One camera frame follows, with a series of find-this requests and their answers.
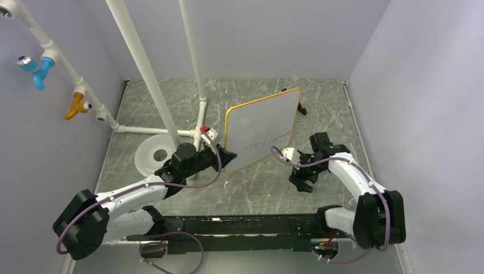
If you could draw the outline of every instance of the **blue faucet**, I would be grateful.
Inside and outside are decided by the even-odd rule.
[[[38,64],[30,56],[21,56],[18,58],[17,65],[24,71],[32,74],[34,78],[34,84],[38,90],[44,90],[46,86],[43,81],[49,73],[49,69],[55,65],[54,60],[49,57],[42,58],[42,65],[38,67]]]

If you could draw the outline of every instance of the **white wall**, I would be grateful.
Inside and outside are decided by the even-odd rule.
[[[392,0],[350,77],[416,273],[482,273],[484,2]]]
[[[116,114],[123,82],[79,2],[24,3]],[[64,120],[74,85],[60,67],[43,91],[17,67],[19,56],[43,52],[22,21],[0,18],[0,37],[0,272],[59,273],[52,224],[78,191],[94,188],[111,129],[95,114]]]
[[[178,1],[125,0],[158,78],[193,78]],[[205,78],[347,79],[389,0],[189,0]],[[124,79],[140,78],[105,1],[83,0]]]

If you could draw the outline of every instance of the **yellow-framed whiteboard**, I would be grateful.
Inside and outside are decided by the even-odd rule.
[[[296,87],[227,110],[224,148],[237,158],[227,164],[226,174],[269,155],[271,146],[289,144],[300,94]]]

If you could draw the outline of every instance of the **faucet handle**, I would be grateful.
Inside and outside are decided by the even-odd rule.
[[[29,55],[20,56],[16,63],[17,63],[17,66],[19,66],[21,69],[29,73],[36,72],[37,68],[39,67],[39,64],[37,64],[37,61],[35,59],[32,59],[32,57],[30,57]]]

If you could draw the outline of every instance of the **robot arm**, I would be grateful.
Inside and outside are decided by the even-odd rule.
[[[214,144],[220,140],[220,135],[215,130],[204,128],[204,131]],[[210,144],[205,135],[202,139]],[[163,231],[158,230],[163,227],[163,217],[153,206],[142,206],[178,193],[181,190],[178,186],[186,186],[186,178],[197,172],[209,167],[219,170],[215,151],[220,155],[220,168],[225,167],[236,157],[234,153],[225,151],[219,144],[197,152],[193,144],[182,143],[162,168],[142,181],[97,195],[89,190],[83,190],[74,196],[55,221],[53,230],[60,237],[82,211],[106,200],[72,224],[62,239],[63,245],[74,260],[85,258],[102,243],[114,239],[130,235],[160,234]]]
[[[331,143],[326,132],[316,133],[309,139],[313,154],[305,154],[294,148],[285,148],[282,151],[287,161],[305,166],[293,167],[289,181],[300,192],[312,192],[313,188],[305,181],[315,183],[319,173],[329,171],[343,182],[358,201],[356,211],[349,211],[340,205],[319,208],[316,218],[320,228],[327,231],[337,229],[353,235],[363,249],[380,247],[384,244],[386,216],[389,216],[389,244],[404,242],[404,204],[400,193],[388,191],[371,179],[363,169],[359,170],[361,167],[356,164],[350,151],[342,144]],[[382,193],[389,212],[385,212],[385,206],[375,189]]]

